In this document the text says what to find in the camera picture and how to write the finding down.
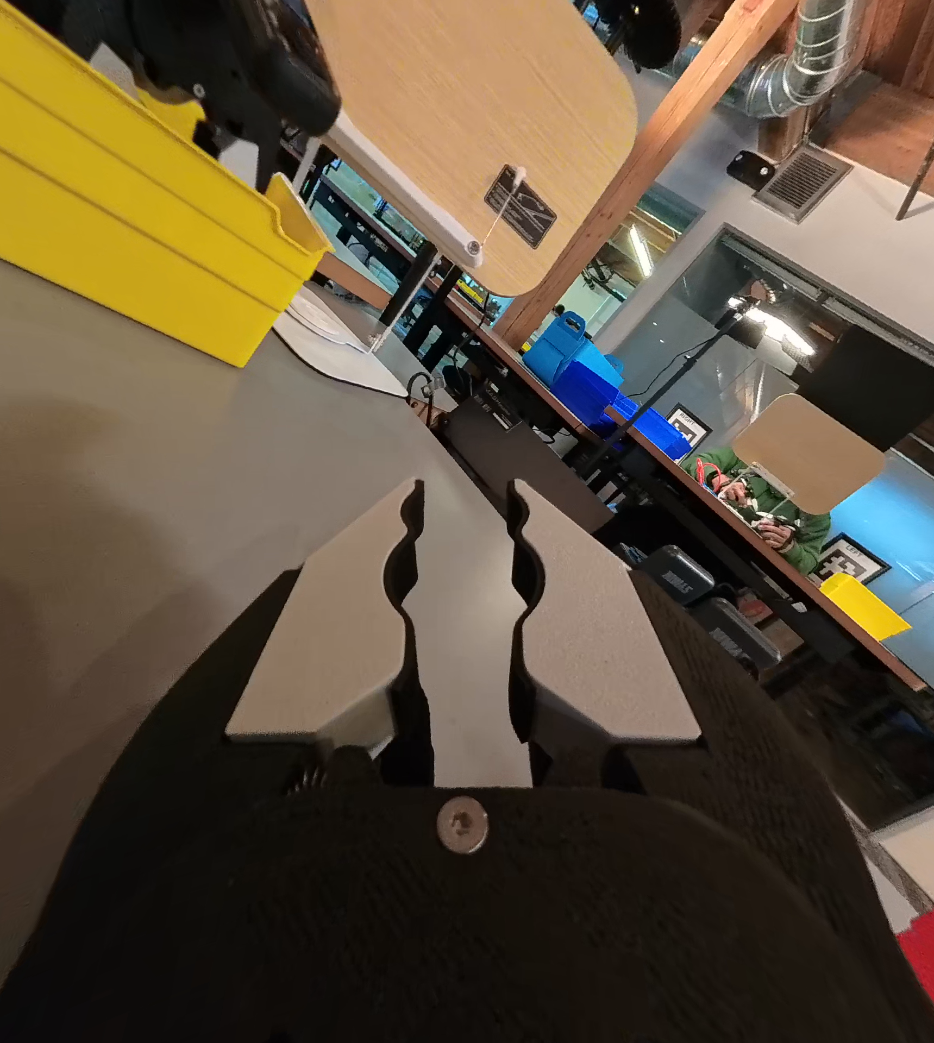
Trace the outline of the wooden post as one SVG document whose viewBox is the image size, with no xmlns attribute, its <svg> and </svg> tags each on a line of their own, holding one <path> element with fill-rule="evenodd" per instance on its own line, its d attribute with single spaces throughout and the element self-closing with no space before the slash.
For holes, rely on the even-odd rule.
<svg viewBox="0 0 934 1043">
<path fill-rule="evenodd" d="M 639 129 L 630 155 L 538 286 L 517 297 L 495 326 L 512 350 L 538 329 L 552 306 L 680 151 L 744 67 L 797 7 L 793 1 L 735 1 L 707 45 Z"/>
</svg>

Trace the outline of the blue bag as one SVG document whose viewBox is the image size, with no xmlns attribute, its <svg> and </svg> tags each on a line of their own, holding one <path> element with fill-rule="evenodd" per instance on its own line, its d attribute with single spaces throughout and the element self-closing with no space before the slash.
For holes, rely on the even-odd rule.
<svg viewBox="0 0 934 1043">
<path fill-rule="evenodd" d="M 522 355 L 522 365 L 546 387 L 555 381 L 592 339 L 586 320 L 578 313 L 564 311 Z"/>
</svg>

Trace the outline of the long brown-edged table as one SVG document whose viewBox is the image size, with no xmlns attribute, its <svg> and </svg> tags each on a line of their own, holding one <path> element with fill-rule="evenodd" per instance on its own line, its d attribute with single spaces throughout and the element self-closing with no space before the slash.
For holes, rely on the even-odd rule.
<svg viewBox="0 0 934 1043">
<path fill-rule="evenodd" d="M 486 375 L 499 372 L 505 379 L 512 373 L 530 407 L 542 403 L 547 412 L 557 415 L 562 429 L 570 431 L 585 447 L 597 447 L 595 433 L 522 365 L 519 353 L 508 348 L 489 328 L 477 323 L 484 314 L 473 307 L 470 298 L 455 287 L 441 297 L 438 278 L 425 278 L 423 285 L 437 301 L 440 321 L 461 331 L 469 341 L 478 341 L 486 359 Z M 865 657 L 875 659 L 879 668 L 889 671 L 911 690 L 928 688 L 928 683 L 915 671 L 828 599 L 807 577 L 789 566 L 758 535 L 747 531 L 728 507 L 701 490 L 649 439 L 634 428 L 624 432 L 622 438 L 630 450 L 643 457 L 638 476 L 642 487 L 673 515 L 679 529 L 704 541 L 724 567 L 731 567 L 741 581 L 759 592 L 763 602 L 801 637 L 813 654 L 827 662 L 836 662 L 862 649 Z"/>
</svg>

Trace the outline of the wall vent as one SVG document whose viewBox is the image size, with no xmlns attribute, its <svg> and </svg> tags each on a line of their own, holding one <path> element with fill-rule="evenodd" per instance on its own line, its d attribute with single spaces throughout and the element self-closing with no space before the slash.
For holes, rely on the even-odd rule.
<svg viewBox="0 0 934 1043">
<path fill-rule="evenodd" d="M 805 144 L 779 165 L 770 180 L 756 192 L 755 202 L 793 224 L 803 223 L 851 170 L 848 161 Z"/>
</svg>

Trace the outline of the framed marker tag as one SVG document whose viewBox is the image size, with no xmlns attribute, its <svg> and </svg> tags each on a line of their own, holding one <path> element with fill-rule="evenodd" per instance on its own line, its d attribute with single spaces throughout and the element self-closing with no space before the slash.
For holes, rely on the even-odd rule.
<svg viewBox="0 0 934 1043">
<path fill-rule="evenodd" d="M 891 565 L 845 533 L 832 536 L 816 560 L 809 579 L 822 585 L 836 575 L 847 575 L 857 582 L 868 585 L 891 571 Z"/>
<path fill-rule="evenodd" d="M 710 425 L 680 403 L 669 411 L 666 419 L 687 441 L 689 451 L 699 448 L 712 431 Z"/>
</svg>

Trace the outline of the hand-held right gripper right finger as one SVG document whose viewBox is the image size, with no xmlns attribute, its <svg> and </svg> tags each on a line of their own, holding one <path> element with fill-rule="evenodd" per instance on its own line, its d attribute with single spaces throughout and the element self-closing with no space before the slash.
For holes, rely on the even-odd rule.
<svg viewBox="0 0 934 1043">
<path fill-rule="evenodd" d="M 545 754 L 685 746 L 701 730 L 630 568 L 521 479 L 507 487 L 514 734 Z"/>
</svg>

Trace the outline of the black label sticker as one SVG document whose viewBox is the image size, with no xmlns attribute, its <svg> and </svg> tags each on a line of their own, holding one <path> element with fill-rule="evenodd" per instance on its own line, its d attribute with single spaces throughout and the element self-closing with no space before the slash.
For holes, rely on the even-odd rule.
<svg viewBox="0 0 934 1043">
<path fill-rule="evenodd" d="M 557 221 L 557 214 L 527 179 L 525 170 L 505 164 L 485 194 L 486 207 L 532 250 L 537 250 Z"/>
</svg>

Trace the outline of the wooden stand board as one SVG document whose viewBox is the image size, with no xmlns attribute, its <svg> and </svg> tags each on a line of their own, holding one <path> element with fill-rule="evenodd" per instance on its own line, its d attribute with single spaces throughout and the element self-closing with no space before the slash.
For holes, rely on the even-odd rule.
<svg viewBox="0 0 934 1043">
<path fill-rule="evenodd" d="M 308 1 L 342 111 L 325 144 L 502 297 L 538 286 L 634 146 L 632 88 L 567 1 Z M 557 214 L 496 218 L 505 164 Z"/>
</svg>

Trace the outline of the black wall speaker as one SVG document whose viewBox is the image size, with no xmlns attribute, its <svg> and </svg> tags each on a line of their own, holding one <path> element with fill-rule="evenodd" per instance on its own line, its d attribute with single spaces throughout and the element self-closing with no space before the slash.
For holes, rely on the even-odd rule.
<svg viewBox="0 0 934 1043">
<path fill-rule="evenodd" d="M 732 157 L 725 173 L 734 181 L 758 193 L 772 181 L 776 164 L 755 151 L 740 150 Z"/>
</svg>

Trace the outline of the small yellow bin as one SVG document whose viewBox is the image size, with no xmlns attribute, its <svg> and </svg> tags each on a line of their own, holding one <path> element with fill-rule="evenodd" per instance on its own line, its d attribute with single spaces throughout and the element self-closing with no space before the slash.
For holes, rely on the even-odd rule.
<svg viewBox="0 0 934 1043">
<path fill-rule="evenodd" d="M 820 584 L 819 592 L 878 642 L 886 642 L 912 628 L 906 618 L 849 574 L 831 575 Z"/>
</svg>

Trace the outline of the glass partition window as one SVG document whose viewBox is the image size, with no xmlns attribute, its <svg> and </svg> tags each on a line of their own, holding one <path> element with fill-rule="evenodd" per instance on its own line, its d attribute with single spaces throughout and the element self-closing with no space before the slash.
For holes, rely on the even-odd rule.
<svg viewBox="0 0 934 1043">
<path fill-rule="evenodd" d="M 851 326 L 875 332 L 903 349 L 897 336 L 857 306 L 760 254 L 755 243 L 733 231 L 721 231 L 709 242 L 640 322 L 668 297 L 714 320 L 732 296 L 771 304 L 807 335 L 816 347 L 810 372 Z M 921 692 L 903 685 L 862 649 L 836 662 L 813 654 L 759 592 L 724 567 L 704 541 L 679 529 L 642 487 L 638 451 L 601 465 L 601 476 L 616 464 L 623 466 L 630 487 L 595 534 L 610 550 L 632 556 L 679 545 L 713 575 L 714 596 L 740 611 L 748 607 L 747 598 L 755 598 L 749 606 L 768 614 L 757 627 L 783 654 L 776 668 L 763 672 L 761 684 L 793 721 L 837 795 L 869 829 L 890 827 L 934 806 L 934 415 L 895 447 L 880 452 L 883 464 L 877 476 L 820 514 L 831 515 L 827 541 L 845 533 L 891 565 L 867 586 L 911 624 L 909 631 L 883 644 L 928 683 Z"/>
</svg>

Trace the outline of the black hard case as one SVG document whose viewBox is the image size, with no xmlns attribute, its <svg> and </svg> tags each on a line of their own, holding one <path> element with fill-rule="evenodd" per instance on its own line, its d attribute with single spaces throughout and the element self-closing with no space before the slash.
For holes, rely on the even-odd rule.
<svg viewBox="0 0 934 1043">
<path fill-rule="evenodd" d="M 711 596 L 693 606 L 691 615 L 725 652 L 758 674 L 782 661 L 779 648 L 728 600 Z"/>
<path fill-rule="evenodd" d="M 682 607 L 692 606 L 712 593 L 713 575 L 686 554 L 679 545 L 661 545 L 645 556 L 637 571 L 656 582 L 663 591 Z"/>
</svg>

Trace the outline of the silver air duct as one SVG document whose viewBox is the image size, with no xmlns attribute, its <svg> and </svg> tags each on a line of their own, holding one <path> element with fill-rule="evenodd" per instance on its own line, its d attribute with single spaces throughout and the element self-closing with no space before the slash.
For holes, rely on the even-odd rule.
<svg viewBox="0 0 934 1043">
<path fill-rule="evenodd" d="M 752 60 L 722 97 L 749 119 L 769 120 L 810 110 L 851 69 L 865 1 L 803 1 L 791 49 Z"/>
</svg>

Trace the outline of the large yellow storage bin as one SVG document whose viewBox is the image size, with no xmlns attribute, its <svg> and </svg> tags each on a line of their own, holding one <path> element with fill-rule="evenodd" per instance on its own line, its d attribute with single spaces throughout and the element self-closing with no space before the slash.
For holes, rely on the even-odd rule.
<svg viewBox="0 0 934 1043">
<path fill-rule="evenodd" d="M 234 367 L 332 245 L 0 2 L 0 259 Z"/>
</svg>

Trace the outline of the blue storage bin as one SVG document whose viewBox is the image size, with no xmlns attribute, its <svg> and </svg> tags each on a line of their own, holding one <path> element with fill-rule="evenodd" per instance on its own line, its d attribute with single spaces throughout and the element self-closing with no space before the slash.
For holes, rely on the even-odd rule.
<svg viewBox="0 0 934 1043">
<path fill-rule="evenodd" d="M 660 414 L 655 409 L 648 408 L 640 413 L 640 406 L 630 398 L 619 395 L 604 410 L 605 416 L 614 423 L 632 421 L 631 429 L 647 439 L 664 455 L 673 461 L 680 461 L 692 451 L 692 446 L 682 432 Z"/>
<path fill-rule="evenodd" d="M 597 431 L 606 423 L 605 409 L 616 401 L 622 382 L 621 367 L 584 340 L 557 369 L 551 393 L 582 425 Z"/>
</svg>

